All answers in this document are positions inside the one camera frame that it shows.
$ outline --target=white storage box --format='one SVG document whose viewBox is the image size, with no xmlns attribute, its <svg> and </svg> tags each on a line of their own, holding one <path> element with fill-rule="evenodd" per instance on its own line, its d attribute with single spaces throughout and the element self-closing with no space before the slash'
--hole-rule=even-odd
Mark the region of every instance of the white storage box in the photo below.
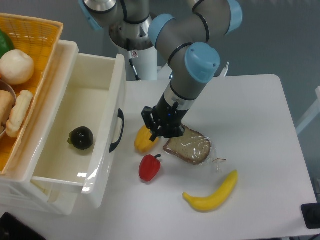
<svg viewBox="0 0 320 240">
<path fill-rule="evenodd" d="M 95 208 L 101 205 L 124 129 L 125 59 L 78 51 L 74 42 L 59 41 L 40 107 L 0 178 L 9 189 L 5 196 L 0 192 L 0 203 L 28 201 L 32 209 L 70 214 L 84 194 Z M 69 133 L 82 126 L 94 136 L 86 150 L 68 144 Z"/>
</svg>

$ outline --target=green vegetable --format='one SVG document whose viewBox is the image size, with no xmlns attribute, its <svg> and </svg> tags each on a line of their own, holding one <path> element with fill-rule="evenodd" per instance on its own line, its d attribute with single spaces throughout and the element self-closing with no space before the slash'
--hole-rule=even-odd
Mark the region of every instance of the green vegetable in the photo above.
<svg viewBox="0 0 320 240">
<path fill-rule="evenodd" d="M 2 58 L 3 55 L 5 55 L 7 52 L 15 49 L 15 46 L 10 39 L 10 37 L 1 31 L 0 29 L 0 59 Z"/>
</svg>

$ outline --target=baguette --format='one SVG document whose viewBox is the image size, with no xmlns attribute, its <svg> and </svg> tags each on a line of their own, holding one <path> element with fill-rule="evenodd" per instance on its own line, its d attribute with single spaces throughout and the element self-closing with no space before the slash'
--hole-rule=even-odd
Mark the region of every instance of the baguette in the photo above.
<svg viewBox="0 0 320 240">
<path fill-rule="evenodd" d="M 22 90 L 17 97 L 15 106 L 10 112 L 9 120 L 6 122 L 6 134 L 11 138 L 18 136 L 21 125 L 26 117 L 33 94 L 28 90 Z"/>
<path fill-rule="evenodd" d="M 209 156 L 211 142 L 201 133 L 184 126 L 183 136 L 170 138 L 163 146 L 163 150 L 187 163 L 198 165 Z"/>
<path fill-rule="evenodd" d="M 0 126 L 5 126 L 9 118 L 10 111 L 15 103 L 15 98 L 8 91 L 0 90 Z"/>
</svg>

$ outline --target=drawer handle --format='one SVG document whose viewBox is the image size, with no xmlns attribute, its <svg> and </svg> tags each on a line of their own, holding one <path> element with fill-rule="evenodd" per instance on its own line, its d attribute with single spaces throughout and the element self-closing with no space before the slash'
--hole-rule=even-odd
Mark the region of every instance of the drawer handle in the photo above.
<svg viewBox="0 0 320 240">
<path fill-rule="evenodd" d="M 112 153 L 114 150 L 116 150 L 116 148 L 118 147 L 121 139 L 122 139 L 122 135 L 124 133 L 124 128 L 125 128 L 125 115 L 124 112 L 119 108 L 118 110 L 118 118 L 120 118 L 122 120 L 122 127 L 121 127 L 121 133 L 120 133 L 120 137 L 118 139 L 118 141 L 113 142 L 110 144 L 110 149 L 109 149 L 109 153 Z"/>
</svg>

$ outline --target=wicker basket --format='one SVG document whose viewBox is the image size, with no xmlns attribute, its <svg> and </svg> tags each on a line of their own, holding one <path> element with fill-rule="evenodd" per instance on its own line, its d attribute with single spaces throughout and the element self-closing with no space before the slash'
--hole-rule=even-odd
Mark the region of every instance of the wicker basket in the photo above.
<svg viewBox="0 0 320 240">
<path fill-rule="evenodd" d="M 21 85 L 12 86 L 17 96 L 22 90 L 33 93 L 27 116 L 17 138 L 4 136 L 0 140 L 0 174 L 5 174 L 13 160 L 52 62 L 53 54 L 63 31 L 63 24 L 35 17 L 0 13 L 0 29 L 12 40 L 15 49 L 28 54 L 34 61 L 32 78 Z"/>
</svg>

